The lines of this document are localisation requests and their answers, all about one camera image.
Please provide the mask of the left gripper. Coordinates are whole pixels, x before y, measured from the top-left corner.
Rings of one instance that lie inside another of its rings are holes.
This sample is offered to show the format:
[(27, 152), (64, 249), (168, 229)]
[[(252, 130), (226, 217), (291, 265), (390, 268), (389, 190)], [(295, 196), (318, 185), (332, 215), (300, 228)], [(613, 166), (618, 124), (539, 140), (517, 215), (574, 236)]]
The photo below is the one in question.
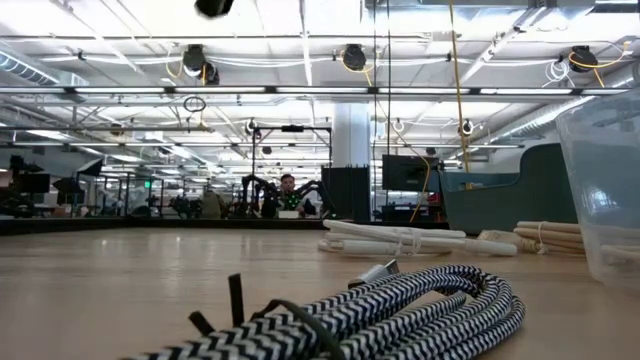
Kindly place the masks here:
[(195, 0), (196, 11), (209, 19), (226, 16), (235, 0)]

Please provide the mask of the clear plastic tray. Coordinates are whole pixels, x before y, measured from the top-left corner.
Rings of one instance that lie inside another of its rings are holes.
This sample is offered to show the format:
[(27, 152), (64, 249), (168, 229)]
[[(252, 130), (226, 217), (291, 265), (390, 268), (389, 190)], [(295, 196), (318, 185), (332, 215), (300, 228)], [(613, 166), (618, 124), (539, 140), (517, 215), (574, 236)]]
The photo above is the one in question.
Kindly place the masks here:
[(556, 127), (591, 275), (640, 292), (640, 87), (568, 110)]

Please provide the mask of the long ceiling light strip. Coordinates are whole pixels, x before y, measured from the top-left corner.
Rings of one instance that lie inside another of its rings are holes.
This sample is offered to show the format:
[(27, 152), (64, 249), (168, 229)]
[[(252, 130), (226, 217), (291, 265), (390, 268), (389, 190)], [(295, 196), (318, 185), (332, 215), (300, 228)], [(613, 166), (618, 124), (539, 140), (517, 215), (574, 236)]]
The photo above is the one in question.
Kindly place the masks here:
[(0, 94), (284, 94), (284, 95), (497, 95), (497, 96), (609, 96), (630, 88), (454, 88), (454, 87), (330, 87), (330, 86), (222, 86), (222, 87), (0, 87)]

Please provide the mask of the white building column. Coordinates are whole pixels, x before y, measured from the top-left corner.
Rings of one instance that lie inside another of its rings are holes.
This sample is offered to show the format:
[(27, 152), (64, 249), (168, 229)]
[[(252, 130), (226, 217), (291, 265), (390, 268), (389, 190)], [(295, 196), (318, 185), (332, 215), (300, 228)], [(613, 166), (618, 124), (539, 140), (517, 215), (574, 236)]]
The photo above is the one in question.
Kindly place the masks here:
[(337, 103), (332, 123), (332, 162), (339, 168), (368, 166), (370, 116), (367, 103)]

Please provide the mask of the person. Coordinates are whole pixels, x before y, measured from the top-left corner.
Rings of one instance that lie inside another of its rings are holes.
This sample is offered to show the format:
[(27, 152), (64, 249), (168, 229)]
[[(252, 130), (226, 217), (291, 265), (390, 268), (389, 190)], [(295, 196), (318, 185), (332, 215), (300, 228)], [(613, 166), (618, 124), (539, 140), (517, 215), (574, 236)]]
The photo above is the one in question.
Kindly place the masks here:
[(281, 210), (296, 211), (299, 217), (305, 217), (302, 197), (296, 192), (295, 178), (291, 174), (281, 176), (278, 201)]

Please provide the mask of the black cabinet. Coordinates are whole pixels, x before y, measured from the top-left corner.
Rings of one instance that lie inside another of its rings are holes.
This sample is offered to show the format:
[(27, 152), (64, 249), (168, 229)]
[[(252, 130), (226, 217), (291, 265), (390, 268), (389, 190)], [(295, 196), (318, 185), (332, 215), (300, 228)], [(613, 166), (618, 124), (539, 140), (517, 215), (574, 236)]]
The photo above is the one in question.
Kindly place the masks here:
[(370, 168), (324, 167), (321, 181), (340, 218), (355, 222), (371, 219), (371, 175)]

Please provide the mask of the background computer monitor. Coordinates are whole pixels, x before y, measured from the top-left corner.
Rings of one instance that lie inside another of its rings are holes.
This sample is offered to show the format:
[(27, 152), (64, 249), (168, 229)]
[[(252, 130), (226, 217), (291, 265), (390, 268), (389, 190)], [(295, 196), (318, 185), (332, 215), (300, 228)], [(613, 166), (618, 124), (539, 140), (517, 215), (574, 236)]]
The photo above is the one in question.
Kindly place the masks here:
[(19, 186), (21, 193), (48, 193), (51, 186), (51, 176), (46, 173), (22, 174), (19, 177)]

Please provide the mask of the background black station frame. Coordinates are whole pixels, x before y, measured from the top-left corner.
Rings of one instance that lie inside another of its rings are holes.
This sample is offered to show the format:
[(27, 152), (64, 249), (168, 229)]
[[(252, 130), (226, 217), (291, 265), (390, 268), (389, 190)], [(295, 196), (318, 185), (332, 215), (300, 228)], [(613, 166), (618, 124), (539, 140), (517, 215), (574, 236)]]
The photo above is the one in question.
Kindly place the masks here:
[[(251, 172), (250, 174), (256, 175), (256, 169), (257, 169), (256, 153), (257, 153), (258, 147), (261, 147), (267, 153), (269, 153), (271, 150), (273, 150), (276, 147), (275, 143), (265, 143), (265, 140), (274, 131), (278, 131), (282, 133), (292, 133), (292, 134), (312, 132), (315, 135), (317, 135), (319, 130), (320, 130), (319, 127), (302, 126), (302, 125), (281, 125), (281, 126), (257, 126), (256, 125), (254, 133), (251, 135)], [(269, 183), (273, 184), (277, 188), (278, 196), (279, 196), (280, 183), (279, 184), (275, 184), (273, 182), (269, 182)], [(306, 198), (310, 201), (311, 211), (316, 214), (307, 215), (306, 217), (299, 217), (296, 211), (284, 211), (284, 210), (281, 210), (280, 206), (278, 205), (276, 217), (273, 219), (286, 219), (286, 220), (305, 219), (305, 218), (325, 219), (319, 216), (321, 205), (322, 205), (319, 195), (316, 192), (311, 192), (306, 195)]]

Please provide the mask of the silver ventilation duct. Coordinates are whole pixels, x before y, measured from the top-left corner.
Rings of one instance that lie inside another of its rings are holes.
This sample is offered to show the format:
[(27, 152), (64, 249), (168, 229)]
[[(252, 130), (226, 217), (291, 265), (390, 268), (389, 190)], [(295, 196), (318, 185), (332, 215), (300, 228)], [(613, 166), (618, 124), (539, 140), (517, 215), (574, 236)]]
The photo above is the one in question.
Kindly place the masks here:
[(567, 101), (562, 104), (552, 104), (543, 106), (542, 108), (535, 110), (528, 115), (515, 120), (514, 122), (504, 126), (496, 133), (492, 134), (486, 140), (487, 144), (493, 144), (500, 139), (510, 137), (522, 130), (529, 128), (537, 129), (540, 126), (554, 121), (556, 117), (564, 111), (582, 105), (590, 100), (595, 99), (595, 96), (583, 96), (574, 100)]
[(0, 50), (0, 70), (39, 86), (56, 86), (59, 83), (59, 80), (50, 74), (31, 66), (3, 50)]

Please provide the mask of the black wall screen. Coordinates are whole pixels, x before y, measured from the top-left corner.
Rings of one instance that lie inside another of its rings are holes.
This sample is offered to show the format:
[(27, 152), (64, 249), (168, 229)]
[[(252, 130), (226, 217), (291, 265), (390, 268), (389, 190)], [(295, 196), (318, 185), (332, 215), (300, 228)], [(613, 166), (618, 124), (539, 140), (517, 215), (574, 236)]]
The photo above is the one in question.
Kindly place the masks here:
[(428, 192), (440, 192), (440, 159), (435, 157), (383, 155), (382, 188), (392, 191), (421, 192), (425, 179)]

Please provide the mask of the black aluminium table frame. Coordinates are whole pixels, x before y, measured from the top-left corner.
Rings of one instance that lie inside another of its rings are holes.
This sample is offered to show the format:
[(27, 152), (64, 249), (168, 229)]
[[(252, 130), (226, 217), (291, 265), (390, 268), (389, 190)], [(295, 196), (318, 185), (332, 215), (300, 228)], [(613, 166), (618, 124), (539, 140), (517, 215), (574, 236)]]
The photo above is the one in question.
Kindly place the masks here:
[(0, 236), (124, 228), (326, 230), (318, 219), (36, 218), (0, 220)]

